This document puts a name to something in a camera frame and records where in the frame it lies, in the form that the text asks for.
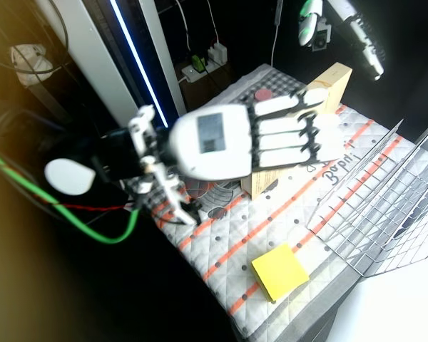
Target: yellow cube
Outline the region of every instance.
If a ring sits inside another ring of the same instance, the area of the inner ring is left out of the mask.
[[[252,261],[252,268],[269,301],[277,301],[309,280],[292,250],[282,244]]]

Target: led light strip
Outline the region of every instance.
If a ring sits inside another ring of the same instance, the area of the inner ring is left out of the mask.
[[[140,59],[140,56],[138,55],[135,44],[133,44],[131,36],[128,32],[127,25],[126,25],[125,21],[123,20],[121,10],[117,6],[116,0],[109,0],[109,2],[111,3],[111,6],[113,7],[114,13],[116,14],[116,18],[119,21],[119,24],[121,25],[122,32],[127,39],[128,46],[130,46],[131,52],[133,54],[133,57],[135,58],[136,64],[138,65],[138,67],[140,69],[141,75],[143,75],[144,82],[148,86],[149,93],[151,93],[151,97],[152,97],[152,99],[156,105],[158,114],[160,115],[160,118],[162,119],[162,122],[165,125],[165,127],[168,128],[168,124],[167,124],[165,116],[162,112],[162,108],[160,107],[160,104],[158,103],[156,94],[154,93],[154,90],[152,89],[151,82],[149,82],[148,75],[146,74],[146,71],[144,70],[143,64],[141,63],[141,59]]]

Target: metal wire rack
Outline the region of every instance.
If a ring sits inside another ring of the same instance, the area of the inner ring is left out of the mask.
[[[427,153],[421,146],[428,135],[397,162],[382,150],[398,126],[320,201],[312,215],[323,223],[314,233],[365,277],[428,257],[428,161],[420,158]]]

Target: power strip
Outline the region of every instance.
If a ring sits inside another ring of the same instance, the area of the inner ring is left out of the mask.
[[[221,66],[224,66],[225,64],[226,64],[226,62],[223,64],[217,64],[217,63],[213,62],[212,60],[208,60],[206,70],[209,73],[212,73],[213,71],[216,71],[217,69],[219,69]],[[208,73],[206,73],[206,71],[203,71],[201,73],[197,72],[193,68],[192,65],[186,66],[181,72],[187,78],[187,82],[189,82],[189,83],[194,83],[194,82],[198,81],[199,79],[208,75]]]

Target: quilted tablecloth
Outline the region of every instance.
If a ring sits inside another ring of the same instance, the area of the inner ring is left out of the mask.
[[[263,65],[207,105],[250,105],[258,89],[267,88],[275,95],[284,95],[301,85],[294,78]],[[360,277],[315,234],[323,231],[324,219],[309,221],[317,203],[388,129],[344,105],[337,114],[345,155],[335,162],[289,169],[254,201],[241,190],[239,182],[215,184],[184,179],[182,191],[199,199],[203,206],[202,223],[197,227],[170,223],[174,219],[171,208],[157,190],[148,199],[153,213],[160,217],[156,219],[158,227],[249,341],[297,341]],[[395,135],[376,162],[380,164],[387,158],[399,161],[413,146]],[[427,162],[428,153],[421,158]],[[376,173],[377,178],[385,177]],[[256,282],[250,263],[284,243],[292,248],[310,281],[270,303]]]

